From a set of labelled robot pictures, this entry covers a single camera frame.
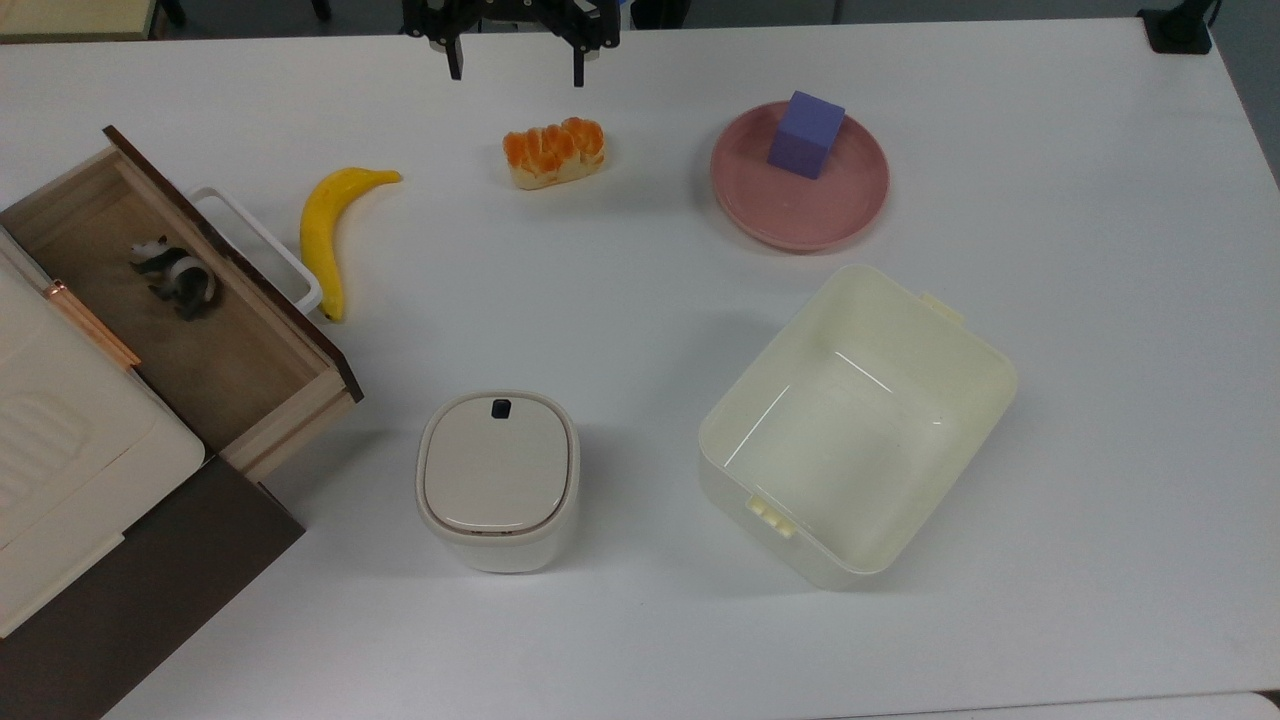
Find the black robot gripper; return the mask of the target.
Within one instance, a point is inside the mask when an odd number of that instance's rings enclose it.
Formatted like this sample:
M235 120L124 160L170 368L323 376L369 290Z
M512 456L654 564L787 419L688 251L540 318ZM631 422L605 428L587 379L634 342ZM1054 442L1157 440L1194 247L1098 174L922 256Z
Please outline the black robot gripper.
M460 36L480 22L534 23L573 49L573 87L585 87L588 51L614 47L621 36L617 1L404 1L403 33L445 44L451 78L462 81Z

